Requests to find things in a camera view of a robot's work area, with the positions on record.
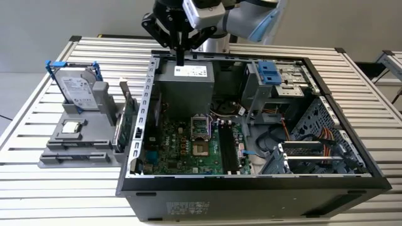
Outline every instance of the white sticker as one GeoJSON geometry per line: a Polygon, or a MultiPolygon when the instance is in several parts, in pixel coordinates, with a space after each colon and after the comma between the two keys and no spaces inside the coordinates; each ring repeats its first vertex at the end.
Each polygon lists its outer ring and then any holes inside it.
{"type": "Polygon", "coordinates": [[[239,115],[243,116],[244,112],[245,112],[245,109],[243,107],[240,107],[239,115]]]}
{"type": "Polygon", "coordinates": [[[61,81],[73,104],[82,110],[97,110],[97,104],[86,80],[82,78],[62,77],[61,81]]]}
{"type": "Polygon", "coordinates": [[[165,205],[170,215],[207,214],[209,208],[209,202],[166,202],[165,205]]]}
{"type": "Polygon", "coordinates": [[[207,77],[207,66],[174,66],[174,76],[207,77]]]}

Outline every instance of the chip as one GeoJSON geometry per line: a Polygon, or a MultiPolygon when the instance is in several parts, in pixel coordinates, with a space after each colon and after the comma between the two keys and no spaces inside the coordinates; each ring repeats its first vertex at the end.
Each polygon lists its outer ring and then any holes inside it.
{"type": "Polygon", "coordinates": [[[168,168],[169,169],[176,169],[177,168],[177,163],[176,162],[168,162],[168,168]]]}

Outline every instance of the orange wire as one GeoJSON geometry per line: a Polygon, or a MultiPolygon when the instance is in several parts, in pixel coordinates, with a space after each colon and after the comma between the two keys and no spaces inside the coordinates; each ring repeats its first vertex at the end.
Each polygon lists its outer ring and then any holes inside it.
{"type": "Polygon", "coordinates": [[[283,120],[283,114],[281,114],[280,122],[281,122],[283,130],[284,130],[285,140],[288,141],[289,140],[289,135],[288,135],[288,131],[287,131],[284,120],[283,120]]]}

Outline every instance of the white wall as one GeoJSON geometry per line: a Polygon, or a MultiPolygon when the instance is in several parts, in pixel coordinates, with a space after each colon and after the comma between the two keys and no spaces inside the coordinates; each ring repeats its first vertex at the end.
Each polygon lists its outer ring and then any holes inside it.
{"type": "Polygon", "coordinates": [[[272,44],[341,47],[355,61],[402,50],[402,0],[287,0],[272,44]]]}
{"type": "Polygon", "coordinates": [[[44,72],[72,35],[145,35],[152,0],[0,0],[0,72],[44,72]]]}
{"type": "MultiPolygon", "coordinates": [[[[0,0],[0,72],[44,72],[70,35],[148,35],[153,0],[0,0]]],[[[353,60],[402,50],[402,0],[287,0],[275,45],[343,47],[353,60]]]]}

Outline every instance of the metal frame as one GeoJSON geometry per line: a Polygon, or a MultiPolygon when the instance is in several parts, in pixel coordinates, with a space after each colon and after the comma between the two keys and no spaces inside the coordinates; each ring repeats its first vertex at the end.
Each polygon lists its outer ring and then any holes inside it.
{"type": "MultiPolygon", "coordinates": [[[[144,84],[149,51],[161,49],[153,40],[82,38],[62,50],[60,59],[90,63],[96,60],[110,84],[116,102],[117,78],[128,78],[132,97],[144,84]]],[[[388,178],[392,190],[328,218],[293,219],[284,222],[260,220],[197,222],[203,225],[328,224],[395,226],[402,223],[402,123],[399,113],[364,79],[345,54],[333,48],[307,48],[231,44],[231,53],[308,57],[327,84],[333,101],[361,139],[369,155],[388,178]]],[[[62,96],[44,77],[14,121],[1,136],[0,166],[1,223],[138,224],[125,199],[114,198],[118,168],[38,169],[42,147],[61,115],[62,96]]]]}

